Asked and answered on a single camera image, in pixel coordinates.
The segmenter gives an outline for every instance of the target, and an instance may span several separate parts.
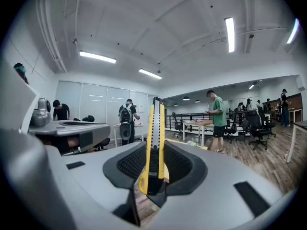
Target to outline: man in black shirt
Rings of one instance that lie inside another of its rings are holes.
[[[136,114],[136,110],[135,110],[135,107],[133,106],[132,99],[128,99],[128,100],[126,101],[126,107],[128,107],[130,104],[132,105],[132,106],[130,107],[130,110],[131,110],[132,115],[134,115],[134,117],[135,117],[137,120],[139,120],[139,119],[140,119],[140,116],[138,116],[138,115]],[[121,110],[123,110],[123,109],[124,109],[123,106],[121,106],[121,107],[119,108],[118,116],[120,116],[120,112],[121,112]],[[130,122],[130,125],[131,125],[131,135],[130,135],[130,138],[129,138],[129,144],[134,142],[134,133],[135,133],[135,132],[134,132],[134,122],[133,122],[133,120]],[[128,144],[128,140],[123,140],[123,145],[127,145],[127,144]]]
[[[58,116],[58,120],[69,120],[71,117],[71,112],[69,110],[69,107],[66,104],[60,104],[58,100],[55,100],[53,102],[53,120],[56,119],[56,116]]]
[[[288,105],[291,105],[291,102],[287,101],[286,97],[286,89],[283,89],[283,93],[281,94],[281,106],[282,106],[282,126],[290,126],[289,124],[289,110]]]

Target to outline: black t-shirt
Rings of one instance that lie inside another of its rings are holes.
[[[283,100],[282,106],[288,107],[288,104],[286,103],[286,99],[287,99],[286,95],[282,94],[282,100]]]
[[[69,111],[69,107],[66,104],[62,104],[62,108],[57,110],[53,110],[53,117],[58,116],[58,120],[67,120],[67,112]]]
[[[123,109],[124,109],[124,107],[121,105],[118,112],[120,113],[120,111],[123,110]],[[135,107],[133,105],[130,107],[130,110],[131,110],[132,115],[134,113],[136,113]]]

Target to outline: black shorts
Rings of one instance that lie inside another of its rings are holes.
[[[215,138],[223,137],[225,133],[225,127],[226,126],[214,126],[213,137]]]

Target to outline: white table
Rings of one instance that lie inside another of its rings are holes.
[[[184,121],[182,122],[182,140],[186,140],[186,135],[185,135],[185,125],[186,126],[198,126],[198,136],[200,136],[201,133],[201,127],[202,127],[202,133],[201,133],[201,146],[204,146],[205,143],[205,126],[211,125],[213,120],[203,120],[202,122],[195,122],[195,121]]]
[[[297,110],[289,110],[290,113],[293,113],[293,122],[295,123],[295,113],[301,111],[301,121],[303,121],[303,109],[297,109]]]
[[[114,125],[113,127],[114,127],[115,147],[117,147],[116,128],[119,128],[119,127],[120,127],[120,124]],[[144,141],[144,134],[143,134],[143,129],[142,129],[143,123],[141,123],[140,125],[134,124],[134,127],[135,127],[135,128],[141,127],[142,141]]]
[[[292,156],[292,153],[293,153],[293,148],[294,148],[294,144],[295,144],[295,137],[296,137],[296,130],[297,129],[300,129],[303,132],[307,133],[307,121],[296,122],[293,125],[292,142],[291,142],[291,147],[290,147],[287,163],[290,162],[290,159],[291,159],[291,156]]]

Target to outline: black mesh grille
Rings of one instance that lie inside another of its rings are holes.
[[[130,178],[137,179],[146,163],[146,146],[117,162],[117,168]]]
[[[165,146],[164,158],[169,171],[169,183],[185,177],[192,169],[192,162],[178,151]]]

